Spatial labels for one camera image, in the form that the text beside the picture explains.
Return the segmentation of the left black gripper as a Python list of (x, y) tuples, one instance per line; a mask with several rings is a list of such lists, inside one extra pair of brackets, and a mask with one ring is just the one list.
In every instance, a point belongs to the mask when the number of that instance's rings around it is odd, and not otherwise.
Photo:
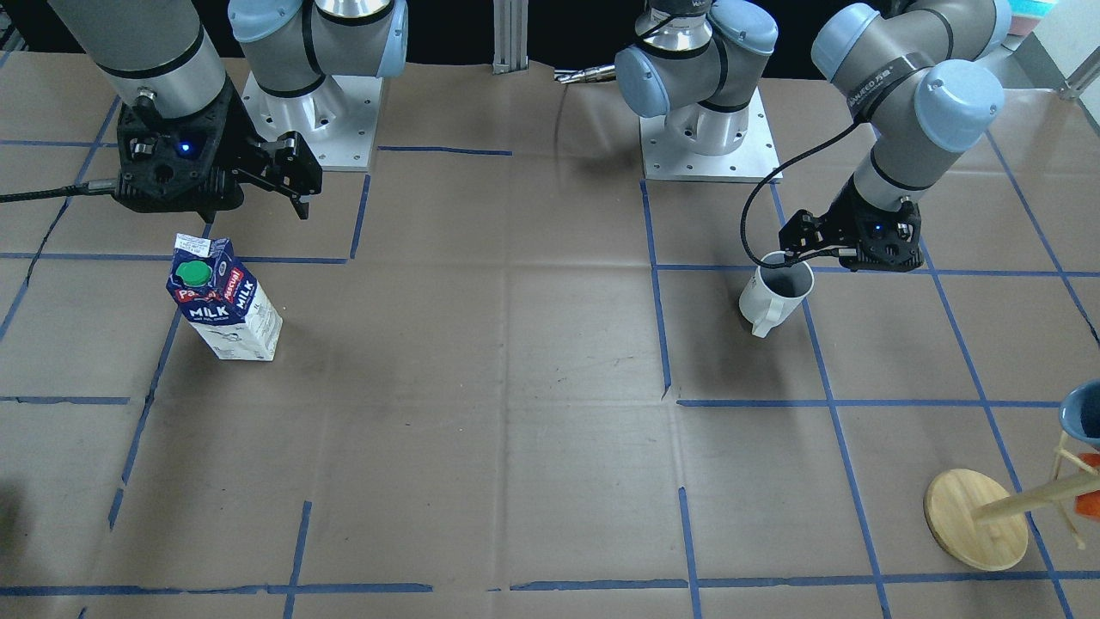
[(833, 257), (854, 272), (919, 269), (924, 264), (919, 205), (903, 199), (899, 206), (897, 211), (879, 209), (848, 180), (828, 212), (818, 217), (800, 209), (782, 226), (778, 237), (785, 263)]

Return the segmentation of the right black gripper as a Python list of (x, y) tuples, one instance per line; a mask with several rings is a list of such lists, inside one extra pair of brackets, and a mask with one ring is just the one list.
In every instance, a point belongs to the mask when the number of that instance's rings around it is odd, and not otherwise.
[(116, 137), (120, 172), (118, 203), (140, 214), (196, 212), (211, 223), (218, 211), (244, 201), (241, 183), (280, 194), (299, 219), (322, 191), (322, 167), (298, 131), (258, 141), (235, 84), (190, 117), (158, 117), (157, 103), (123, 106)]

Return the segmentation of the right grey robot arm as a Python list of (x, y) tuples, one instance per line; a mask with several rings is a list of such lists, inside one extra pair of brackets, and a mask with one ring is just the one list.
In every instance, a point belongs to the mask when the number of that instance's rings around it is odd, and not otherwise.
[(405, 1), (231, 1), (254, 88), (239, 93), (189, 1), (52, 1), (121, 99), (114, 181), (88, 187), (140, 214), (212, 222), (245, 184), (300, 219), (326, 169), (369, 163), (374, 98), (352, 86), (404, 70)]

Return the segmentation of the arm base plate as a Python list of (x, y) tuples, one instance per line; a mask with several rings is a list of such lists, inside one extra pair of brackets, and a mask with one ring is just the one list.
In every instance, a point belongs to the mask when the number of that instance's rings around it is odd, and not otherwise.
[(696, 103), (639, 123), (649, 180), (757, 183), (780, 165), (759, 90), (734, 113)]
[(279, 98), (248, 75), (242, 100), (258, 134), (268, 141), (297, 131), (324, 172), (370, 172), (384, 79), (327, 76), (314, 93)]

